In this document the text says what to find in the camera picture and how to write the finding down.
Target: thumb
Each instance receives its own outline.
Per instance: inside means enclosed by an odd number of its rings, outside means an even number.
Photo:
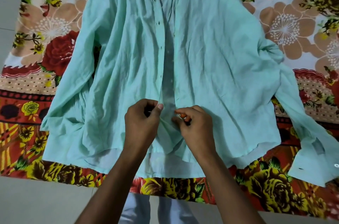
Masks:
[[[178,128],[180,129],[181,133],[183,132],[183,130],[184,130],[185,128],[187,128],[185,122],[184,122],[181,118],[179,118],[179,117],[173,117],[173,118],[172,118],[172,121],[173,121],[174,123],[176,123],[176,125],[177,125]]]
[[[163,104],[158,104],[157,106],[155,106],[154,109],[150,113],[150,117],[151,118],[159,118],[163,108],[164,108]]]

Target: white floor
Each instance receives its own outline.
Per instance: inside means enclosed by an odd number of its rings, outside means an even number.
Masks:
[[[0,0],[0,68],[14,37],[20,0]],[[0,222],[3,224],[73,223],[96,189],[53,182],[0,177]],[[157,224],[158,198],[151,196],[151,224]],[[222,223],[214,205],[188,203],[201,224]],[[267,223],[321,224],[315,218],[261,213]]]

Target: white pants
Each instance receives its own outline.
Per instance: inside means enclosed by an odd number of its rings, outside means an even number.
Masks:
[[[187,202],[159,197],[159,224],[199,224]],[[119,224],[149,224],[150,196],[129,193]]]

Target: right hand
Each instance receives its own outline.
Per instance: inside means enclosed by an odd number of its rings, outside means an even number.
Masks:
[[[197,162],[200,163],[206,157],[217,155],[212,117],[197,105],[177,109],[175,113],[186,114],[192,119],[189,126],[179,117],[173,117],[172,121],[180,128],[181,135]]]

